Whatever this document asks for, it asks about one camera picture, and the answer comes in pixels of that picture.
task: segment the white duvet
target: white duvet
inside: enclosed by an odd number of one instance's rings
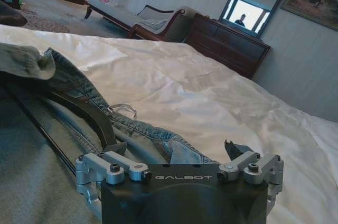
[[[0,26],[0,42],[52,47],[111,105],[180,134],[229,161],[227,139],[285,162],[283,192],[268,223],[338,223],[338,124],[310,116],[186,44],[56,34]]]

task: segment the dresser drawer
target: dresser drawer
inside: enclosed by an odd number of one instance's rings
[[[209,58],[251,78],[270,49],[261,40],[196,14],[186,41]]]
[[[209,24],[204,19],[195,18],[192,29],[213,36],[215,35],[218,26],[214,24]]]
[[[244,77],[250,77],[250,71],[246,70],[245,68],[242,68],[241,66],[227,60],[224,57],[219,56],[216,53],[213,53],[212,51],[206,49],[205,47],[201,46],[199,43],[192,43],[192,46],[200,53],[202,53],[204,56],[215,59],[217,62],[220,62],[230,68],[231,70],[237,72],[238,74],[244,76]]]
[[[205,49],[217,54],[219,57],[224,57],[228,61],[231,61],[233,64],[237,64],[242,68],[250,71],[252,70],[256,64],[257,60],[253,60],[239,51],[234,49],[233,47],[220,42],[213,37],[207,36],[199,31],[193,30],[190,34],[189,40],[187,41],[188,44],[191,46],[195,46],[195,44],[199,44],[200,46],[204,47]]]

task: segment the gray cloth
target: gray cloth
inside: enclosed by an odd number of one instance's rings
[[[41,56],[32,46],[0,43],[0,71],[20,77],[48,80],[55,73],[51,52]]]

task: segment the denim fabric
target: denim fabric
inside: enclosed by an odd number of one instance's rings
[[[25,59],[6,60],[3,71],[37,79],[46,79],[40,72],[51,70],[50,80],[39,80],[58,91],[89,102],[110,119],[116,138],[127,142],[125,156],[145,163],[210,163],[179,135],[149,124],[135,121],[119,113],[110,113],[108,104],[91,82],[61,54],[49,49],[44,67],[34,50],[0,44],[3,55],[26,56],[33,61],[30,73],[22,73]],[[7,83],[17,98],[35,116],[68,158],[75,163],[83,153],[99,153],[102,147],[97,134],[82,118],[65,107]],[[15,102],[0,86],[0,223],[99,223],[86,207],[85,199],[76,192],[76,181],[54,154],[47,141],[37,131]]]
[[[110,113],[109,105],[100,93],[72,63],[52,49],[47,50],[46,54],[52,54],[57,68],[53,78],[48,81],[48,85],[98,107],[110,118],[117,138],[120,141],[127,141],[128,148],[144,162],[163,163],[163,160],[176,164],[212,162],[175,133],[132,120],[119,113]]]

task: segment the carpet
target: carpet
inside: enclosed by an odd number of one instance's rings
[[[22,0],[19,12],[27,18],[24,26],[30,30],[104,38],[126,38],[127,32],[93,12],[85,20],[87,6],[63,0]]]

